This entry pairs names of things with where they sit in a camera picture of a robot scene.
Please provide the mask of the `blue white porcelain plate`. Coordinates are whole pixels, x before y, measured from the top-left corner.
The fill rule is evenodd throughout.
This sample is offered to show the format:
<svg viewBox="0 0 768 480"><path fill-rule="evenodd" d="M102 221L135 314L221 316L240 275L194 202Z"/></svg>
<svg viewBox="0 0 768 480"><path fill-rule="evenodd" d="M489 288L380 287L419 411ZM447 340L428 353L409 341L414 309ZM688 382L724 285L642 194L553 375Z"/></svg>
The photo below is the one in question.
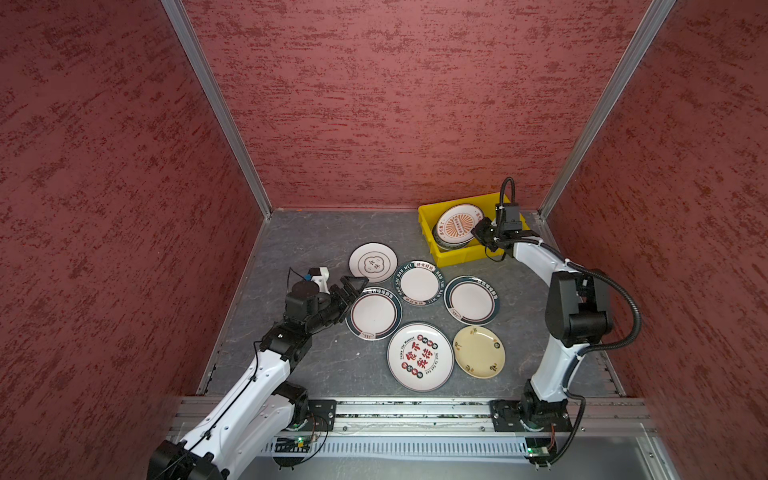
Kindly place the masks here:
<svg viewBox="0 0 768 480"><path fill-rule="evenodd" d="M462 249L462 248L466 248L467 246L469 246L474 241L474 239L471 238L468 241L464 241L464 242L460 242L460 243L450 243L450 242L446 242L446 241L442 240L439 237L439 235L437 234L436 230L433 230L432 234L433 234L433 238L434 238L435 243L437 244L437 246L439 247L439 249L441 251L454 251L454 250L459 250L459 249Z"/></svg>

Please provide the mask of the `white plate orange sunburst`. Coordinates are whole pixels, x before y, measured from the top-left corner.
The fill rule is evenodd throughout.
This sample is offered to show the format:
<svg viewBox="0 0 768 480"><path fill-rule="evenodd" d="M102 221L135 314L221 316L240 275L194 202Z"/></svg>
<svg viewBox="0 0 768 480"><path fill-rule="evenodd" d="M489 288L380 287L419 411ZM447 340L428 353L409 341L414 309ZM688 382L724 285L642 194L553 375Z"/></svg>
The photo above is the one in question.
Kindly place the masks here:
<svg viewBox="0 0 768 480"><path fill-rule="evenodd" d="M483 211L473 204L459 204L449 208L438 219L434 230L439 237L450 243L460 243L474 238L472 229L484 218Z"/></svg>

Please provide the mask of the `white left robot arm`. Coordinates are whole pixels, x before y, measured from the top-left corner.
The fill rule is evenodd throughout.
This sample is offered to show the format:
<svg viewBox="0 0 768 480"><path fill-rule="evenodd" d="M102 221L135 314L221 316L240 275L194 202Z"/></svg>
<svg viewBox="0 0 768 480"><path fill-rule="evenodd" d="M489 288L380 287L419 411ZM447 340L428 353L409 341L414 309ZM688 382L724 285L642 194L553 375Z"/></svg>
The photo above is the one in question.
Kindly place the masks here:
<svg viewBox="0 0 768 480"><path fill-rule="evenodd" d="M246 371L213 410L177 443L153 452L149 479L237 479L282 430L309 416L307 390L288 381L312 346L313 335L340 323L369 280L343 276L328 284L312 268L285 297L282 319L254 343Z"/></svg>

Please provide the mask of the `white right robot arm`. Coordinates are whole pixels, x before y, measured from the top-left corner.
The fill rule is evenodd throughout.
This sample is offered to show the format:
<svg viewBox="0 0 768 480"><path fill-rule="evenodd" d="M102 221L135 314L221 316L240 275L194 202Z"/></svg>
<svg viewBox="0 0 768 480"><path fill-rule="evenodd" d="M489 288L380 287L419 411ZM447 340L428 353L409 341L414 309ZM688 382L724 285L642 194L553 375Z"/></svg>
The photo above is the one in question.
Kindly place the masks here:
<svg viewBox="0 0 768 480"><path fill-rule="evenodd" d="M613 328L608 285L569 265L556 248L524 229L519 207L510 202L498 203L495 218L483 218L472 234L487 250L502 250L526 265L549 287L545 308L549 340L519 403L526 428L541 430L566 413L567 393L581 363L581 350L598 344Z"/></svg>

